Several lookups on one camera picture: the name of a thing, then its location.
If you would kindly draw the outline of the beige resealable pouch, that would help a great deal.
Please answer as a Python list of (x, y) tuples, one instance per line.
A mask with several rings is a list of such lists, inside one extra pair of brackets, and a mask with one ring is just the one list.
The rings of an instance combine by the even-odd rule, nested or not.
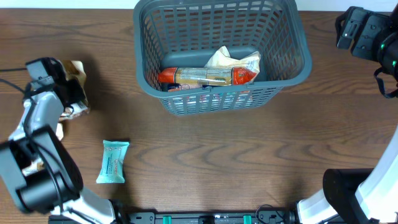
[(51, 165), (45, 165), (48, 160), (45, 158), (45, 156), (39, 154), (40, 151), (44, 151), (46, 155), (50, 156), (52, 160), (58, 165), (58, 168), (60, 168), (62, 164), (54, 156), (51, 150), (47, 149), (45, 146), (39, 144), (37, 141), (32, 139), (32, 135), (29, 133), (28, 128), (28, 125), (23, 122), (22, 130), (25, 134), (25, 142), (21, 146), (21, 151), (24, 155), (25, 167), (21, 169), (22, 175), (24, 177), (28, 177), (44, 169), (46, 169), (50, 175), (62, 175), (60, 169), (54, 171)]

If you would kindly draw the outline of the brown white snack pouch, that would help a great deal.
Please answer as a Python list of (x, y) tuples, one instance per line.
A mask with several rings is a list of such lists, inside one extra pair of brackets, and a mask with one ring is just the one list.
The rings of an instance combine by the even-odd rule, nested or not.
[(90, 104), (85, 93), (87, 75), (84, 66), (78, 60), (61, 60), (67, 84), (65, 110), (59, 121), (71, 120), (90, 113)]

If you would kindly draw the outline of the beige powder bag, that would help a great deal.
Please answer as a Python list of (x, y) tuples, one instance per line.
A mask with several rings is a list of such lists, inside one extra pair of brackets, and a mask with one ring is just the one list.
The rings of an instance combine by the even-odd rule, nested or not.
[(260, 69), (261, 55), (255, 51), (242, 59), (232, 58), (226, 46), (220, 47), (207, 61), (205, 68), (221, 68), (221, 67), (244, 67), (250, 72), (258, 75)]

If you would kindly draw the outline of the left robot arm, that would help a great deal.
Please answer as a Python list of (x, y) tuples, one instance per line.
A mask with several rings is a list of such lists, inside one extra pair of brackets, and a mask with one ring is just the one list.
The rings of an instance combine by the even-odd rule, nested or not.
[(24, 113), (1, 144), (1, 178), (23, 213), (49, 214), (49, 223), (126, 223), (119, 207), (83, 186), (81, 173), (56, 135), (66, 110), (88, 108), (81, 61), (27, 62)]

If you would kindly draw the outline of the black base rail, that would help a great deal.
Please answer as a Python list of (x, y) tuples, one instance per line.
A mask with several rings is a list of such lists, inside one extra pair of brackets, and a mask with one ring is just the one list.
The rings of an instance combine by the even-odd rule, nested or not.
[(170, 212), (155, 210), (129, 215), (130, 224), (298, 224), (295, 210), (264, 204), (255, 210)]

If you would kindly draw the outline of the light blue snack packet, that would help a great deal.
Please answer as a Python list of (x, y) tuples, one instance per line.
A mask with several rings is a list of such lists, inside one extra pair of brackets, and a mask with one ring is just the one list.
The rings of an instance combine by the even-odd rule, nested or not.
[(123, 162), (127, 153), (127, 141), (103, 141), (104, 153), (97, 184), (123, 184)]

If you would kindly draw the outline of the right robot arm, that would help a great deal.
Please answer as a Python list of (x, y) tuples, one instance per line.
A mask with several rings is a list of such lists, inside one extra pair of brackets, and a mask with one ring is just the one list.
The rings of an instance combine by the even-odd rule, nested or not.
[(368, 168), (384, 152), (397, 125), (397, 100), (383, 98), (373, 78), (377, 64), (335, 46), (335, 12), (301, 12), (313, 72), (291, 89), (288, 124), (297, 169), (294, 200), (314, 194), (328, 168)]

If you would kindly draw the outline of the orange spaghetti package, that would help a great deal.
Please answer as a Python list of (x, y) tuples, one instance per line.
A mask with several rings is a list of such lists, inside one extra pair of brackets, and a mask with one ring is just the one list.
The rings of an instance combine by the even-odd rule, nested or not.
[(255, 79), (257, 74), (243, 67), (231, 68), (166, 68), (157, 76), (161, 83), (190, 85), (231, 86), (243, 85)]

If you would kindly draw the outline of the grey plastic basket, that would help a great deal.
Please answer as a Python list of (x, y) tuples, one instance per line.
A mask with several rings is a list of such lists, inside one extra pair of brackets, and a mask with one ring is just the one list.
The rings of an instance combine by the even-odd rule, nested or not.
[[(312, 58), (294, 1), (149, 0), (134, 8), (136, 78), (176, 115), (254, 108), (312, 71)], [(252, 83), (169, 91), (158, 74), (169, 67), (204, 67), (226, 47), (232, 58), (261, 56)]]

